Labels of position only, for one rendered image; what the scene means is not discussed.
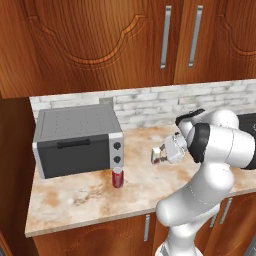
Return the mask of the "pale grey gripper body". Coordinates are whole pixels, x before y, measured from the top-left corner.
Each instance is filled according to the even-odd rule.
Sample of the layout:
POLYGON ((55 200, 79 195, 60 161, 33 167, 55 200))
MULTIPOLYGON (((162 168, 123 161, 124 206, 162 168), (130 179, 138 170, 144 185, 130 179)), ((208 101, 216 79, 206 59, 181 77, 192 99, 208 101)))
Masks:
POLYGON ((163 161, 161 152, 162 152, 162 150, 159 147, 154 147, 151 150, 151 163, 153 165, 159 164, 160 162, 163 161))

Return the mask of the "red drink can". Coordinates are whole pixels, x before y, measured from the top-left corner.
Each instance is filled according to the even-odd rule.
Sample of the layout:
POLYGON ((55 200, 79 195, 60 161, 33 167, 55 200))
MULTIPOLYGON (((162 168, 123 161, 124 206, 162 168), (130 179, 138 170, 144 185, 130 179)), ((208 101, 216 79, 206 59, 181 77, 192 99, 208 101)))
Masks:
POLYGON ((112 170, 112 185, 115 188, 121 188, 124 183, 124 171, 121 167, 115 167, 112 170))

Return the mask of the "wooden base cupboard door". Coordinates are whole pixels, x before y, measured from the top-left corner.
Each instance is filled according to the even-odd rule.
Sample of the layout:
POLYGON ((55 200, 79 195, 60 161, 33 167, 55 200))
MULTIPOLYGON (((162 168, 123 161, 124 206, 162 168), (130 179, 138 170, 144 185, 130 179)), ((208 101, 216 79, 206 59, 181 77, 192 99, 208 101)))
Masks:
MULTIPOLYGON (((194 240, 195 246, 201 253, 205 252, 211 231, 213 229, 213 227, 210 228, 211 219, 212 217, 199 229, 194 240)), ((155 256, 157 249, 164 242, 167 235, 168 228, 161 225, 159 221, 156 221, 152 256, 155 256)))
POLYGON ((244 256, 256 234, 256 192, 232 198, 223 224, 220 219, 228 198, 221 204, 204 256, 244 256))
POLYGON ((147 242, 145 216, 35 236, 33 240, 39 256, 152 256, 156 215, 150 213, 147 242))

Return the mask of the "dark toaster oven door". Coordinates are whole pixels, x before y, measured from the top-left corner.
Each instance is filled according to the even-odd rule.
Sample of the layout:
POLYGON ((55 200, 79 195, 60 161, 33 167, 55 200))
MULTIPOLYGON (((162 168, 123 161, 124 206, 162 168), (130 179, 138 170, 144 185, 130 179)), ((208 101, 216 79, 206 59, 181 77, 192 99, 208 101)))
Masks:
POLYGON ((40 176, 44 179, 110 168, 106 134, 37 142, 34 149, 40 176), (57 148, 58 142, 90 139, 90 145, 57 148))

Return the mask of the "grey toaster oven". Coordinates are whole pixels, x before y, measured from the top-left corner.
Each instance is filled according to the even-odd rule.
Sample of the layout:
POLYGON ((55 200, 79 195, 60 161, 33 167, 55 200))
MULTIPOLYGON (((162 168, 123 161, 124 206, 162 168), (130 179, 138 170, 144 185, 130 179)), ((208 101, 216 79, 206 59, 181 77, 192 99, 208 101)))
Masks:
POLYGON ((124 137, 112 106, 108 103, 41 110, 38 115, 32 149, 37 142, 103 135, 109 138, 110 168, 124 165, 124 137), (113 147, 119 142, 121 147, 113 147), (119 163, 114 157, 120 156, 119 163))

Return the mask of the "black hob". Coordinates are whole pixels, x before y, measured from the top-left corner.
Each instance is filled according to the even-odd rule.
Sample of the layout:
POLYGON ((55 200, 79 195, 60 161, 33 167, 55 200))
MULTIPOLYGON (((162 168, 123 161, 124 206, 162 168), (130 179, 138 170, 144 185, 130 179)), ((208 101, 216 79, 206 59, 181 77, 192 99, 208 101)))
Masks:
POLYGON ((256 138, 256 113, 240 114, 239 129, 256 138))

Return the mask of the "tall wooden cupboard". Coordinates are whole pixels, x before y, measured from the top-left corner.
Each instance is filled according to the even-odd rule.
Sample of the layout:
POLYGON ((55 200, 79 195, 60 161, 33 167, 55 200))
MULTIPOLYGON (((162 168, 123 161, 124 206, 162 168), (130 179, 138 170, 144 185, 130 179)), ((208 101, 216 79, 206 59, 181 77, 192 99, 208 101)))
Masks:
POLYGON ((5 255, 38 256, 25 224, 35 171, 35 121, 28 98, 0 97, 0 248, 5 255))

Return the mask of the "wooden wall cupboard door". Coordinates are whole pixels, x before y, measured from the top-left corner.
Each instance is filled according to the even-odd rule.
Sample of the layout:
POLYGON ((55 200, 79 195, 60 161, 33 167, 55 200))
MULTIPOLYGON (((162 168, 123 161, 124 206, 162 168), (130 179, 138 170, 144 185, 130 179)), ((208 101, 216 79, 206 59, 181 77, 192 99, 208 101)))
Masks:
POLYGON ((169 85, 183 0, 0 0, 5 98, 169 85), (165 69, 165 7, 172 6, 165 69))
POLYGON ((176 84, 256 78, 256 0, 184 0, 176 84), (203 5, 194 66, 188 67, 196 8, 203 5))

